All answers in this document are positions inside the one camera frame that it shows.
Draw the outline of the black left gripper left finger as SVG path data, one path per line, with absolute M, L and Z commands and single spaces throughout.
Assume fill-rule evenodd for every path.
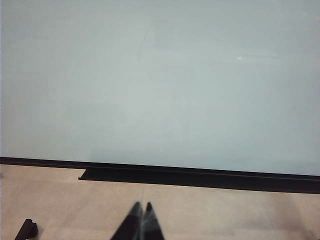
M 143 209 L 137 201 L 117 228 L 111 240 L 139 240 Z

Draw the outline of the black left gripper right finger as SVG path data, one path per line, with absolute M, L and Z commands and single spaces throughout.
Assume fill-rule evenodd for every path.
M 165 240 L 161 226 L 151 202 L 148 202 L 143 215 L 143 239 Z

